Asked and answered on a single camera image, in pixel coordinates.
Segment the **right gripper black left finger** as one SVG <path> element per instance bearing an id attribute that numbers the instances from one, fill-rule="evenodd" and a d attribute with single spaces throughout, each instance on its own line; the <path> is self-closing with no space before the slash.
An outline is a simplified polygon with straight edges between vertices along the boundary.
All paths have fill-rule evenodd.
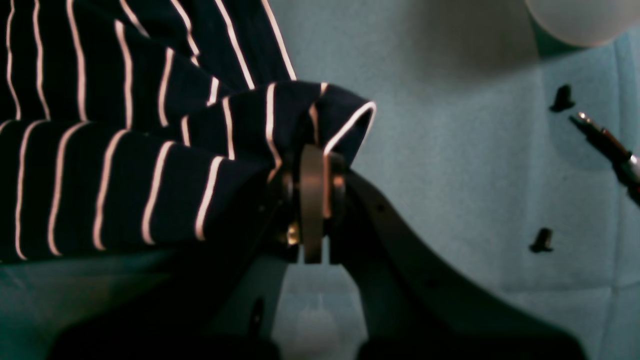
<path id="1" fill-rule="evenodd" d="M 315 145 L 304 146 L 299 166 L 299 210 L 305 264 L 322 262 L 324 170 L 323 151 Z"/>

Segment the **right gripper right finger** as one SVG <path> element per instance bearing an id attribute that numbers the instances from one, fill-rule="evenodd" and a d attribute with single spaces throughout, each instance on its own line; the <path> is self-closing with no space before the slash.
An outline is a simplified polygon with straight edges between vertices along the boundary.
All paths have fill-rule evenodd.
<path id="1" fill-rule="evenodd" d="M 330 155 L 329 259 L 354 280 L 368 340 L 359 360 L 583 360 L 579 341 L 457 271 L 377 187 Z"/>

